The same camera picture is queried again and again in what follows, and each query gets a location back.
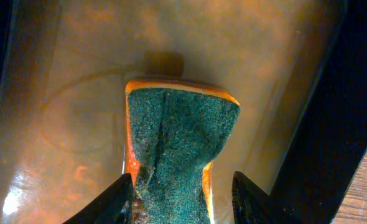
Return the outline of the orange green scrub sponge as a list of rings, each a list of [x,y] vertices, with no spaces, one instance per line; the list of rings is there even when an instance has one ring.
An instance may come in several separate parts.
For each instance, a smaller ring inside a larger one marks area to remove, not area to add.
[[[239,117],[238,101],[174,80],[133,80],[125,92],[135,220],[213,223],[211,168]]]

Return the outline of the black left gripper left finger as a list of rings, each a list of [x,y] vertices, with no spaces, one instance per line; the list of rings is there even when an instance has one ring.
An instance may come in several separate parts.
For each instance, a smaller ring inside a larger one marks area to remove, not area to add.
[[[132,223],[134,190],[130,174],[123,174],[104,192],[63,224]]]

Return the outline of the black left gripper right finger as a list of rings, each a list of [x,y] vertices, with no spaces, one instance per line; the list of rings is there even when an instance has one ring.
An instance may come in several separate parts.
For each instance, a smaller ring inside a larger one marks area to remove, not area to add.
[[[235,224],[302,224],[240,171],[233,174],[231,193]]]

